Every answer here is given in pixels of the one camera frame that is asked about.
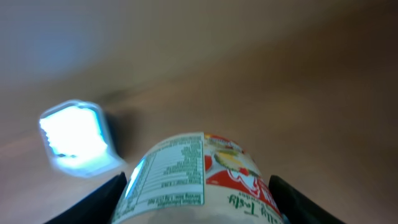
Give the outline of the green lid jar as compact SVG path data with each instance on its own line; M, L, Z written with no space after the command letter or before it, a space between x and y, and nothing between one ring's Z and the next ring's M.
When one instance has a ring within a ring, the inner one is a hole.
M203 132L167 138L133 170L111 223L283 223L252 157Z

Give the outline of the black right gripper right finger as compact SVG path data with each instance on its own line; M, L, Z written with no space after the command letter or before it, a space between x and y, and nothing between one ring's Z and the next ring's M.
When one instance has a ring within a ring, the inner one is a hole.
M270 177L268 187L279 210L290 223L344 224L278 175Z

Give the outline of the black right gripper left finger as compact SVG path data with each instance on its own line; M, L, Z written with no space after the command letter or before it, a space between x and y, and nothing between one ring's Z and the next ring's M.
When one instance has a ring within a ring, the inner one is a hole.
M124 172L114 176L74 206L45 224L107 224L127 184Z

